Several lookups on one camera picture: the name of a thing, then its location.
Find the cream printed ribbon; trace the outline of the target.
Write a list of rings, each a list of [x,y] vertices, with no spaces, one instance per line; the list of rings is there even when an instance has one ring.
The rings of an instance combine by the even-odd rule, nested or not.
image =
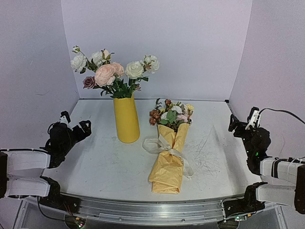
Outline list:
[[[159,135],[158,138],[146,138],[142,147],[150,154],[158,154],[163,151],[168,151],[171,155],[179,157],[183,163],[183,175],[188,179],[193,178],[194,172],[186,157],[178,150],[173,149],[162,135]]]

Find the yellow paper bouquet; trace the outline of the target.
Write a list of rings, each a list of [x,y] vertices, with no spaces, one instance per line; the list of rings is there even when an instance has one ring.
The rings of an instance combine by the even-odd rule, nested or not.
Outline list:
[[[158,155],[148,177],[154,193],[179,194],[183,177],[193,176],[183,155],[193,110],[190,104],[170,99],[161,102],[158,98],[149,113],[149,124],[157,126],[158,137],[145,139],[142,146],[148,153]]]

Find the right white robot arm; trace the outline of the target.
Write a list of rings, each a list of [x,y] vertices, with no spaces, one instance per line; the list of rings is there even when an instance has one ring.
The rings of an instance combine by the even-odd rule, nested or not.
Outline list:
[[[305,160],[268,156],[270,133],[259,126],[259,118],[259,111],[253,111],[247,122],[230,116],[228,130],[242,140],[247,166],[262,180],[247,186],[242,198],[222,201],[225,219],[238,220],[259,212],[265,209],[266,203],[289,206],[300,214],[305,213]]]

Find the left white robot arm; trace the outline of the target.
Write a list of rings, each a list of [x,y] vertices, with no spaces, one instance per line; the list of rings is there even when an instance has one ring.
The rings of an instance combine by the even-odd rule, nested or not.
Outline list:
[[[0,151],[0,197],[36,197],[38,205],[77,213],[81,200],[61,193],[60,184],[50,177],[31,175],[30,171],[54,169],[66,159],[73,147],[92,134],[92,123],[80,121],[70,126],[70,115],[61,112],[59,121],[48,128],[49,139],[44,147],[7,148]]]

